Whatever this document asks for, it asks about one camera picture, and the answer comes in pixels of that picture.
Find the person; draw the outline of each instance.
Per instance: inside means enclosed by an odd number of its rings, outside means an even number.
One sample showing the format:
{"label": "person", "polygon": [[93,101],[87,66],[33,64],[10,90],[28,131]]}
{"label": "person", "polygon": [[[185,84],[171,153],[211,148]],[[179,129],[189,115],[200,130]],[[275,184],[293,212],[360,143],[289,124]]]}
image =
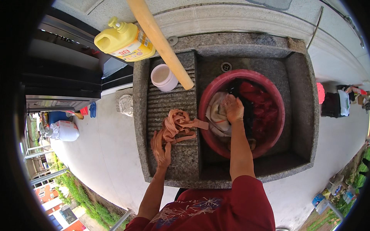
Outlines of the person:
{"label": "person", "polygon": [[164,178],[171,163],[171,144],[162,148],[163,130],[155,131],[151,148],[157,171],[145,192],[136,218],[127,231],[153,230],[275,230],[271,205],[262,182],[256,179],[253,157],[244,132],[244,107],[239,98],[227,95],[226,116],[232,126],[231,189],[187,189],[161,211]]}

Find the white towel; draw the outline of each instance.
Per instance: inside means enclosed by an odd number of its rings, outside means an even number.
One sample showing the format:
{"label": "white towel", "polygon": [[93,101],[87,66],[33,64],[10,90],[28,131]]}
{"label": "white towel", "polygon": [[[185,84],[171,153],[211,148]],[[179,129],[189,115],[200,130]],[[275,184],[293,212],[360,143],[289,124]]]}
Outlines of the white towel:
{"label": "white towel", "polygon": [[211,122],[209,128],[220,137],[231,137],[231,125],[226,117],[225,107],[220,105],[226,95],[225,92],[214,94],[206,110],[206,117]]}

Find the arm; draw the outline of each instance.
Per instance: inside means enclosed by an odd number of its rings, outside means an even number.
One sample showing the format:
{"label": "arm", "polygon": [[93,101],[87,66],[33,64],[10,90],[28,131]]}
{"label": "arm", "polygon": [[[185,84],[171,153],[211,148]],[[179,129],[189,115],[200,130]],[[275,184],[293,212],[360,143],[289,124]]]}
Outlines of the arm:
{"label": "arm", "polygon": [[252,151],[245,136],[243,104],[239,98],[227,95],[225,108],[227,118],[231,123],[231,181],[234,181],[238,176],[244,175],[256,178],[253,169]]}
{"label": "arm", "polygon": [[144,198],[139,207],[139,213],[137,217],[145,217],[152,220],[153,217],[159,212],[161,206],[164,177],[167,171],[167,167],[171,163],[171,143],[167,143],[165,152],[162,148],[162,137],[163,130],[158,134],[154,132],[153,139],[151,140],[151,147],[155,159],[157,160],[157,170],[154,174],[152,181],[149,184],[147,191],[145,192]]}

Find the granite laundry sink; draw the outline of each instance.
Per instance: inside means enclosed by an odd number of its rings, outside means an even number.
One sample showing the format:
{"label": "granite laundry sink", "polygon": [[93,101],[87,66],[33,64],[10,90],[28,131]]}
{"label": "granite laundry sink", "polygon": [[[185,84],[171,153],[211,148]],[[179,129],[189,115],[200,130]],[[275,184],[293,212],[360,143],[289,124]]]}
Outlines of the granite laundry sink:
{"label": "granite laundry sink", "polygon": [[[149,140],[172,108],[197,117],[202,92],[221,68],[250,69],[269,78],[285,106],[285,125],[278,142],[256,158],[258,179],[268,182],[313,166],[316,153],[319,109],[312,64],[304,43],[267,34],[215,33],[179,38],[175,53],[195,86],[185,91],[180,84],[161,92],[149,81],[151,70],[164,63],[160,57],[135,62],[134,121],[144,178],[150,181],[156,163]],[[215,153],[203,140],[186,140],[172,146],[172,163],[165,185],[184,188],[228,188],[230,160]]]}

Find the white plastic container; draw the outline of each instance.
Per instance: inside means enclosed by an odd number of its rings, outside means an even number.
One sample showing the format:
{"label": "white plastic container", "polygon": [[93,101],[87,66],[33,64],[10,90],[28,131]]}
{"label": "white plastic container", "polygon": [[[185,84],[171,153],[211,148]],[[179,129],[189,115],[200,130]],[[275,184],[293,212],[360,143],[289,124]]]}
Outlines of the white plastic container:
{"label": "white plastic container", "polygon": [[150,74],[150,78],[153,85],[163,92],[173,90],[179,82],[166,64],[156,66]]}

